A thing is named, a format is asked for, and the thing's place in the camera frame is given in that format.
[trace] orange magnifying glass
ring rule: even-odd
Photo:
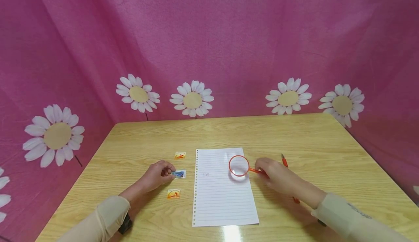
[[[267,176],[267,174],[263,171],[250,168],[249,161],[246,159],[246,157],[240,155],[233,156],[230,159],[228,162],[228,168],[230,172],[235,176],[245,176],[249,171]]]

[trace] hand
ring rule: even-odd
[[[326,192],[300,178],[286,166],[273,159],[264,157],[256,160],[256,170],[263,170],[269,176],[262,174],[265,184],[276,192],[299,198],[308,206],[316,209],[326,197]]]

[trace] spiral notebook paper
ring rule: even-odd
[[[192,226],[259,223],[249,176],[234,176],[229,160],[242,148],[197,149]]]

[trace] wristwatch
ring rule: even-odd
[[[122,223],[121,227],[118,229],[118,232],[124,234],[132,227],[132,221],[129,215],[127,214],[124,218],[124,222]]]

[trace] orange pen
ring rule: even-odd
[[[284,164],[284,166],[288,167],[288,163],[286,160],[286,157],[284,157],[284,155],[281,153],[281,157],[282,157],[282,164]],[[294,199],[294,202],[299,204],[300,200],[298,198],[292,197]]]

